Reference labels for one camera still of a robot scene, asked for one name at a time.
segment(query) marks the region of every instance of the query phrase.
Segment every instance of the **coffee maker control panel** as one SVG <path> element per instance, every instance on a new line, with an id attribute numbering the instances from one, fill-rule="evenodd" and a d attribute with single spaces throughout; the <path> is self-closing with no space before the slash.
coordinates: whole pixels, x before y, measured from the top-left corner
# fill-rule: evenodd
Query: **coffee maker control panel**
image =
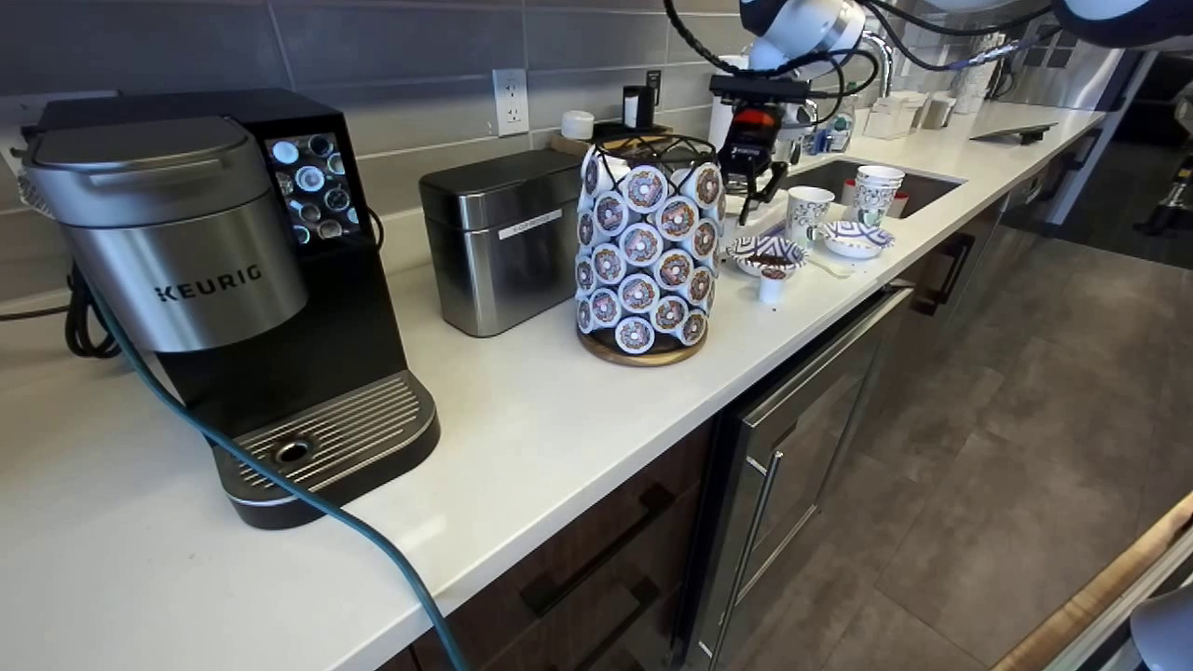
<path id="1" fill-rule="evenodd" d="M 286 200 L 297 248 L 336 244 L 362 228 L 336 135 L 286 135 L 266 141 L 273 180 Z"/>

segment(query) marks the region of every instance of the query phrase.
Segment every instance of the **electrical outlet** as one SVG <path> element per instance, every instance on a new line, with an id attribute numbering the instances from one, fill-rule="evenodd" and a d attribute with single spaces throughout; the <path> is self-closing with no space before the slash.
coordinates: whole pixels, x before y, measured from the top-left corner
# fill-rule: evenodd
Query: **electrical outlet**
<path id="1" fill-rule="evenodd" d="M 114 91 L 57 91 L 57 95 L 20 95 L 0 96 L 0 156 L 10 176 L 20 176 L 22 162 L 14 156 L 25 148 L 25 126 L 37 126 L 40 107 L 52 101 L 80 101 L 80 96 L 114 96 Z"/>
<path id="2" fill-rule="evenodd" d="M 528 135 L 527 72 L 492 72 L 495 135 Z"/>

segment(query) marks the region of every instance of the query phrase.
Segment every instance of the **coffee maker drip tray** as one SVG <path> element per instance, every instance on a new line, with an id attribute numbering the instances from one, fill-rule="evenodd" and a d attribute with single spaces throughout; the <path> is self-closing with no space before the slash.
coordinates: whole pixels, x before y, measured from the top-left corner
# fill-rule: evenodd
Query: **coffee maker drip tray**
<path id="1" fill-rule="evenodd" d="M 401 368 L 236 439 L 296 485 L 348 502 L 414 471 L 433 454 L 436 435 L 433 394 Z M 213 454 L 236 511 L 250 526 L 285 528 L 317 520 L 317 511 L 296 502 L 255 471 L 220 453 Z"/>

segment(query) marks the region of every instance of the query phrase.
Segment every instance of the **keurig logo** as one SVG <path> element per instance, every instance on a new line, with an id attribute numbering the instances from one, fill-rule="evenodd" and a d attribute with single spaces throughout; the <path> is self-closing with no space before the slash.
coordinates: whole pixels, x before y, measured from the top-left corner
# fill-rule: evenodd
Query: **keurig logo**
<path id="1" fill-rule="evenodd" d="M 260 284 L 266 271 L 256 266 L 245 266 L 245 267 L 236 267 L 236 271 L 220 271 L 220 276 L 210 276 L 210 281 L 193 281 L 193 284 L 164 284 L 164 286 L 154 286 L 162 304 L 193 304 L 203 294 L 225 294 L 225 292 L 236 292 L 236 286 L 245 286 L 245 284 Z"/>

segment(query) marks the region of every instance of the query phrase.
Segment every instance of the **white countertop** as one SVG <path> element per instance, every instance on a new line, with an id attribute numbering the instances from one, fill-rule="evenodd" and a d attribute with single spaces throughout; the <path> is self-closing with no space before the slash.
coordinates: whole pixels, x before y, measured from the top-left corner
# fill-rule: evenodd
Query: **white countertop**
<path id="1" fill-rule="evenodd" d="M 406 358 L 445 435 L 352 511 L 457 607 L 1096 123 L 994 106 L 976 123 L 1039 120 L 1058 123 L 1039 147 L 971 147 L 974 120 L 905 141 L 853 138 L 850 156 L 962 188 L 890 225 L 895 250 L 845 281 L 805 266 L 776 315 L 725 276 L 705 352 L 670 368 L 598 361 L 572 305 L 465 338 L 441 321 L 426 266 L 395 271 Z M 406 586 L 348 528 L 242 526 L 210 448 L 121 361 L 71 358 L 60 321 L 0 323 L 3 669 L 375 669 L 421 629 Z"/>

